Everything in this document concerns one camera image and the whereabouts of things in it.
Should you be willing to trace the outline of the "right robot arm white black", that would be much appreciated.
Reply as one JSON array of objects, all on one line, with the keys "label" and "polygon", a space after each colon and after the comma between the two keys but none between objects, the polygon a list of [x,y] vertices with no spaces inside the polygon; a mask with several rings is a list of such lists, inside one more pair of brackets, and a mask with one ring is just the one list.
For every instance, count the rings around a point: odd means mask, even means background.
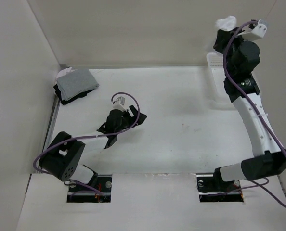
[{"label": "right robot arm white black", "polygon": [[259,87],[252,75],[260,62],[260,49],[254,42],[238,36],[225,53],[234,32],[218,30],[213,48],[226,57],[226,69],[230,76],[225,78],[224,88],[244,122],[253,157],[215,169],[212,185],[220,191],[235,180],[258,180],[279,175],[286,169],[285,156],[266,129],[270,123],[262,107]]}]

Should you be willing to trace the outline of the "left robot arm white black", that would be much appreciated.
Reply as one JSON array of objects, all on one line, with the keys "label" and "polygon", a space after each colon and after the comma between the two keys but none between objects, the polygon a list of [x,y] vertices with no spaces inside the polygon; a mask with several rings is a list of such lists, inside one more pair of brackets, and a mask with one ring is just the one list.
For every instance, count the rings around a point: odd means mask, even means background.
[{"label": "left robot arm white black", "polygon": [[44,154],[39,166],[60,181],[80,181],[85,191],[92,192],[97,186],[98,174],[79,163],[82,155],[110,148],[117,141],[118,133],[139,126],[146,119],[147,115],[139,113],[133,105],[125,111],[113,109],[94,133],[97,138],[67,141]]}]

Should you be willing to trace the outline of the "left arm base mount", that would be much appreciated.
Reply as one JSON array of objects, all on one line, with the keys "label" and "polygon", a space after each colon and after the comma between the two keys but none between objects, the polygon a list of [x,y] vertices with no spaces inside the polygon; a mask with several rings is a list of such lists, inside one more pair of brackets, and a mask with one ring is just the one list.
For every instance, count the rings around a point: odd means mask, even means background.
[{"label": "left arm base mount", "polygon": [[102,195],[73,181],[66,181],[64,182],[64,186],[68,187],[66,201],[68,203],[110,203],[112,181],[112,175],[99,175],[92,183],[91,186],[102,192]]}]

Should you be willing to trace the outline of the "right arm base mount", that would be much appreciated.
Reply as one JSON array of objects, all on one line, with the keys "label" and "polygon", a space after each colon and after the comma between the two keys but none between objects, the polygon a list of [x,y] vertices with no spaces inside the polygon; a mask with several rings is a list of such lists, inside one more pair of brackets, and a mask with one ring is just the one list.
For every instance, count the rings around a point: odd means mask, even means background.
[{"label": "right arm base mount", "polygon": [[202,203],[243,202],[240,181],[217,183],[212,174],[196,176],[199,201]]}]

